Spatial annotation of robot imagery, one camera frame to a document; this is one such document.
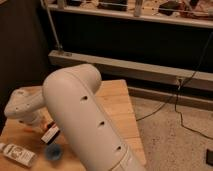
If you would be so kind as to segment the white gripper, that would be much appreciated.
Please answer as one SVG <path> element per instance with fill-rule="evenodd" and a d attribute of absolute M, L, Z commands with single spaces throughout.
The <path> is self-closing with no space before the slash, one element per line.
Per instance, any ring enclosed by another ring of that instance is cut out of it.
<path fill-rule="evenodd" d="M 39 128 L 42 131 L 46 131 L 48 129 L 48 120 L 40 109 L 28 113 L 20 119 L 20 122 L 24 124 L 28 130 Z"/>

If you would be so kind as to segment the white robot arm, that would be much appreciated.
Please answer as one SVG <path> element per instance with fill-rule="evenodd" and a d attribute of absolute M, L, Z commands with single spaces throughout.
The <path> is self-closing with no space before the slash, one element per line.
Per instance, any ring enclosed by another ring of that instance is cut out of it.
<path fill-rule="evenodd" d="M 37 120 L 33 113 L 45 107 L 86 171 L 146 171 L 96 101 L 101 81 L 91 64 L 56 70 L 32 95 L 14 90 L 4 114 L 29 124 Z"/>

